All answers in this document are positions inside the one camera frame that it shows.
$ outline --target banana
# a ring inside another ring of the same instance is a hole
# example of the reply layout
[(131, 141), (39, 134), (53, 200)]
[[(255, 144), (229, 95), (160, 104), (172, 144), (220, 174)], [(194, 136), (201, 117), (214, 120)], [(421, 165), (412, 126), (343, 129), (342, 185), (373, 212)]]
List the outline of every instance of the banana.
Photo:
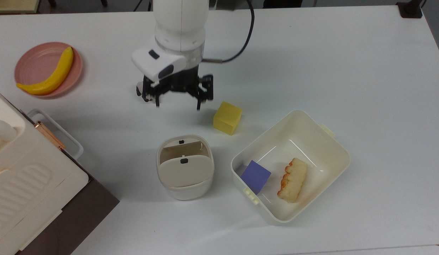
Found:
[(56, 69), (46, 80), (30, 85), (22, 85), (17, 83), (17, 87), (32, 95), (43, 96), (53, 92), (69, 74), (73, 63), (72, 47), (67, 47), (62, 52), (61, 58), (57, 63)]

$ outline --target white plastic box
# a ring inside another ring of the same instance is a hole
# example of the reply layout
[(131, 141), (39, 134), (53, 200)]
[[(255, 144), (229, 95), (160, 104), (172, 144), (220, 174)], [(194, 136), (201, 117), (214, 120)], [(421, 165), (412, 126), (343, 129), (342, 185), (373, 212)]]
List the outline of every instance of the white plastic box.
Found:
[[(280, 199), (284, 169), (293, 158), (308, 164), (302, 189), (295, 203)], [(272, 174), (255, 195), (240, 178), (254, 160)], [(350, 155), (331, 135), (303, 111), (292, 111), (231, 162), (234, 185), (266, 222), (281, 225), (293, 220), (316, 199), (350, 164)]]

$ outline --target white container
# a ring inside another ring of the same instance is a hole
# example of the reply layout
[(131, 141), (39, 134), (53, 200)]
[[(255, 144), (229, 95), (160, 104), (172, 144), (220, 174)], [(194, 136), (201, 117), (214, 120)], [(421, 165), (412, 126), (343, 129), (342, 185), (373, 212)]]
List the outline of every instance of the white container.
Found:
[(88, 181), (0, 94), (0, 255), (26, 248)]
[(185, 135), (166, 140), (158, 148), (156, 168), (161, 184), (179, 200), (202, 196), (212, 184), (215, 164), (205, 139)]
[[(302, 189), (295, 203), (280, 199), (284, 168), (299, 158), (308, 164)], [(255, 195), (240, 178), (254, 160), (272, 174)], [(316, 199), (350, 164), (350, 155), (335, 139), (303, 111), (292, 111), (233, 158), (234, 185), (266, 222), (281, 225), (293, 220)]]

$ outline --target bread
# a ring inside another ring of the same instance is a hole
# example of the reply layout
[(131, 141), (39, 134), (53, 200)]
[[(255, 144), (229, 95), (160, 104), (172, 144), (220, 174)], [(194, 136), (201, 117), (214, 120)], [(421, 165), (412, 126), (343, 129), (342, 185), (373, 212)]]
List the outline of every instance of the bread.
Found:
[(302, 189), (307, 173), (307, 164), (298, 158), (294, 158), (286, 166), (285, 171), (286, 174), (281, 180), (281, 190), (278, 191), (278, 197), (289, 203), (294, 203)]

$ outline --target pink plate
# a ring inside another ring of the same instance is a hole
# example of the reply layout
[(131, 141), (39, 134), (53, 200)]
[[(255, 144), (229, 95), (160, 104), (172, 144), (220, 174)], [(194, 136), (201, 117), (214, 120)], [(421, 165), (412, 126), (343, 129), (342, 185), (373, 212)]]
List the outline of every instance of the pink plate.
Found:
[[(28, 50), (15, 66), (15, 82), (25, 85), (39, 83), (50, 77), (56, 69), (62, 52), (70, 45), (63, 42), (48, 42)], [(75, 85), (82, 70), (82, 59), (73, 48), (73, 63), (69, 74), (59, 87), (48, 95), (39, 98), (56, 97)]]

